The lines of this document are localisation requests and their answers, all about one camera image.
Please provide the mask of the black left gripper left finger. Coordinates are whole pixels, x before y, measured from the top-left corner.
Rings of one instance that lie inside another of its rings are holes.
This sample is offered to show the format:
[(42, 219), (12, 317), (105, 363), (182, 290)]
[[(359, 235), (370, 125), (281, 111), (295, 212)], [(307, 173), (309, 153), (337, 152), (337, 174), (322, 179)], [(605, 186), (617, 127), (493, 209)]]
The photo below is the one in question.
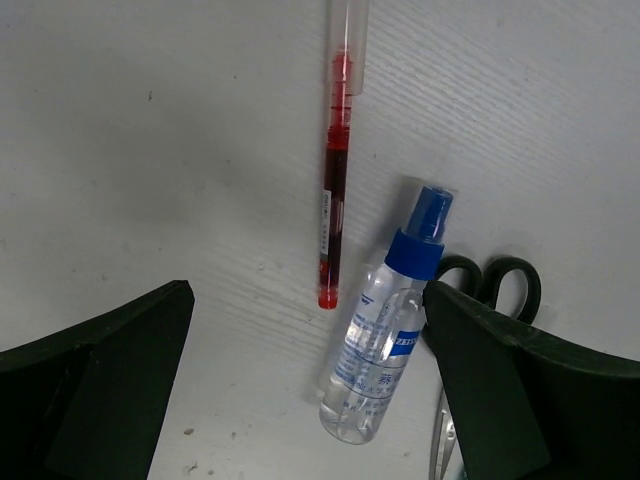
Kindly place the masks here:
[(174, 280), (2, 352), (2, 478), (147, 478), (194, 304)]

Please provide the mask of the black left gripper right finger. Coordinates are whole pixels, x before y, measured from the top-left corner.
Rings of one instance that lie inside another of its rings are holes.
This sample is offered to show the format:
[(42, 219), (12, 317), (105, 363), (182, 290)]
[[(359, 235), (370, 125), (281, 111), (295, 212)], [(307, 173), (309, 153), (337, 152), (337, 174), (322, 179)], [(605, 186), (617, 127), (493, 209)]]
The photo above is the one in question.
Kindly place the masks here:
[(471, 479), (636, 479), (639, 364), (514, 320), (447, 284), (424, 302)]

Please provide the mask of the black handled scissors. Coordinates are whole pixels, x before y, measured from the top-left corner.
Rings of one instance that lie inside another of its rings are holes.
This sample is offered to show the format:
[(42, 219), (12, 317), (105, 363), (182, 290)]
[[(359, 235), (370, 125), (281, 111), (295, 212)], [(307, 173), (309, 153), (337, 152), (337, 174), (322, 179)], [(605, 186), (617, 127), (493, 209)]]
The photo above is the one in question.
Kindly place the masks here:
[[(539, 311), (541, 302), (541, 280), (537, 270), (526, 260), (514, 256), (498, 257), (482, 270), (473, 260), (463, 255), (442, 258), (435, 273), (439, 280), (451, 270), (461, 270), (463, 280), (458, 290), (495, 310), (504, 277), (514, 271), (526, 280), (526, 292), (522, 307), (510, 317), (531, 325)], [(446, 392), (440, 388), (438, 408), (435, 414), (431, 441), (429, 479), (444, 479), (457, 443), (457, 434), (448, 404)]]

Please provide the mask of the blue spray bottle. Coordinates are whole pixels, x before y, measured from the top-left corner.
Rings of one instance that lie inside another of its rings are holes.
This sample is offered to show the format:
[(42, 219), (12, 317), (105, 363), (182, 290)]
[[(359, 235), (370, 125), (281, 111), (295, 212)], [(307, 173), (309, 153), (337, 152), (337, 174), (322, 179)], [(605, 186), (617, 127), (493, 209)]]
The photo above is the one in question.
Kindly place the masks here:
[(363, 445), (380, 428), (426, 322), (423, 290), (443, 255), (453, 202), (452, 191), (423, 186), (357, 297), (319, 410), (340, 441)]

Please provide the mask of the red pen with white cap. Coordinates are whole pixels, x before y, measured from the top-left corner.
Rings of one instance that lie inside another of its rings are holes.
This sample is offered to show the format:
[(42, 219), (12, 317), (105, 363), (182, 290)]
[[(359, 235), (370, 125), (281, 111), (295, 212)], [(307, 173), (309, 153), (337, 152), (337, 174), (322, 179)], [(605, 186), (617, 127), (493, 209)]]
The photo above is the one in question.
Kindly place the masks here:
[(331, 1), (328, 11), (326, 137), (320, 203), (318, 306), (337, 307), (353, 98), (362, 93), (368, 1)]

